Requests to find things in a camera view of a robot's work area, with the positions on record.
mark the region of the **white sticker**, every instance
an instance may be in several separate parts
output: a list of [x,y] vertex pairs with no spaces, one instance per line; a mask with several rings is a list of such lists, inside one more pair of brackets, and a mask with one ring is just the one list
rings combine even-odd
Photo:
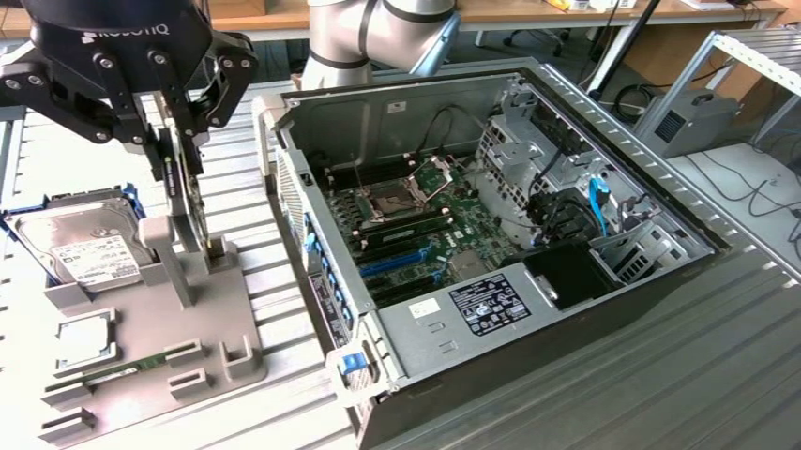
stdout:
[[413,305],[409,305],[409,312],[413,319],[419,319],[428,314],[432,314],[439,310],[439,304],[436,303],[435,298],[429,298],[428,300],[423,300],[421,302],[416,302]]
[[395,101],[387,105],[387,113],[401,113],[405,110],[405,101]]
[[81,286],[138,275],[138,265],[122,236],[54,247],[52,252]]

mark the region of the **open computer tower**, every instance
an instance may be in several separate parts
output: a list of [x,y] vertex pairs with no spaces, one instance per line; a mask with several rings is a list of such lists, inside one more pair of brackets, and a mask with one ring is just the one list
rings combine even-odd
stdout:
[[727,250],[547,67],[258,102],[361,448],[634,321]]

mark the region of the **office chair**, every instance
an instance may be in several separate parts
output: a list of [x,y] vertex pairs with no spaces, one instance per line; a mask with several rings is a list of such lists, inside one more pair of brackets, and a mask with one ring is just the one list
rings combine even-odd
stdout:
[[535,39],[539,39],[539,36],[533,34],[533,31],[541,33],[547,38],[552,40],[555,47],[552,48],[551,53],[552,56],[559,57],[561,55],[561,44],[563,42],[567,42],[567,39],[569,39],[571,36],[571,30],[567,28],[560,30],[557,34],[553,33],[551,30],[513,30],[511,32],[511,35],[505,39],[503,39],[503,45],[511,47],[513,45],[513,37],[521,32],[528,33]]

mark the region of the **hard drive label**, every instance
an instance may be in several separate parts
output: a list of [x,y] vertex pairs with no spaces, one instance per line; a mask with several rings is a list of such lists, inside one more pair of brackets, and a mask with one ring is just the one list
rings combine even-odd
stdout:
[[138,275],[138,265],[122,236],[53,247],[52,253],[81,286]]

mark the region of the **hard drive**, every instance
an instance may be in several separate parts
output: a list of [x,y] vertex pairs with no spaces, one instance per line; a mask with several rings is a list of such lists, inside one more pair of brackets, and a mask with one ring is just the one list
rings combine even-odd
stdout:
[[128,185],[17,204],[2,212],[2,228],[54,284],[76,282],[97,293],[137,282],[138,267],[154,263],[137,236],[142,216]]

